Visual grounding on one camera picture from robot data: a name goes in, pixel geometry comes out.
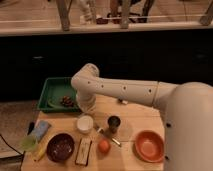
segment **chair leg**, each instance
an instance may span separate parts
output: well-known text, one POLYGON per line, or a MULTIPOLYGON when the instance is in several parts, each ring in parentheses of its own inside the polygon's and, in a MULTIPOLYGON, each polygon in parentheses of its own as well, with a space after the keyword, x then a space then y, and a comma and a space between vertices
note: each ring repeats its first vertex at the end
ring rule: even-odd
POLYGON ((142 11, 142 17, 144 18, 140 18, 138 20, 138 22, 140 23, 147 23, 147 17, 149 15, 149 11, 152 8, 152 5, 154 4, 155 0, 146 0, 144 7, 143 7, 143 11, 142 11))

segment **cabinet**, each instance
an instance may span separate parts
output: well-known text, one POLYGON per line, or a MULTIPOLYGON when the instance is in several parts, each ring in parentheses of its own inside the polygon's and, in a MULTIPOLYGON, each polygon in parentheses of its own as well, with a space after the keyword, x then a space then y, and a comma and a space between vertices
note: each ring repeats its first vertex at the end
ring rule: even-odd
POLYGON ((213 85, 213 30, 0 37, 0 100, 38 99, 47 77, 85 63, 102 77, 213 85))

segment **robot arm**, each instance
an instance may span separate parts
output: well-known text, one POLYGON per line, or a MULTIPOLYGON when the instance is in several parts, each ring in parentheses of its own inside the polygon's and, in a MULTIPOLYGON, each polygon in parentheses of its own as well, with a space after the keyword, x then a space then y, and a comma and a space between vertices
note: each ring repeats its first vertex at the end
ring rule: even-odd
POLYGON ((127 100, 165 110, 168 97, 175 84, 157 81, 135 81, 100 78, 98 68, 86 64, 71 80, 77 90, 79 107, 86 112, 95 102, 95 94, 127 100))
POLYGON ((94 94, 153 106, 165 112, 164 171, 212 171, 211 86, 198 82, 175 85, 156 81, 103 79, 98 76, 98 68, 86 64, 71 80, 82 111, 87 112, 93 107, 94 94))

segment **orange ball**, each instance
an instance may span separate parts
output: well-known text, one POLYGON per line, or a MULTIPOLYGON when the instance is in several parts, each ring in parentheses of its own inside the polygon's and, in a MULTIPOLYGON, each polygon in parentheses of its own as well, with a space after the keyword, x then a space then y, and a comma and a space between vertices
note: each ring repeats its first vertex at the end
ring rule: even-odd
POLYGON ((101 153, 107 154, 111 148, 111 145, 108 140, 102 139, 98 143, 98 149, 101 153))

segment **metal cup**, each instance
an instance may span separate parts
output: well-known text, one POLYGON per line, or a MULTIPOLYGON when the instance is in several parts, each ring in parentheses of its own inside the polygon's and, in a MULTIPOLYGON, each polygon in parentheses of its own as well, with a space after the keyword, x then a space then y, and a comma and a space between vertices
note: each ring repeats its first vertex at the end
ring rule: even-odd
POLYGON ((113 134, 116 133, 120 123, 121 123, 121 120, 118 116, 115 116, 115 115, 110 116, 108 118, 109 131, 113 134))

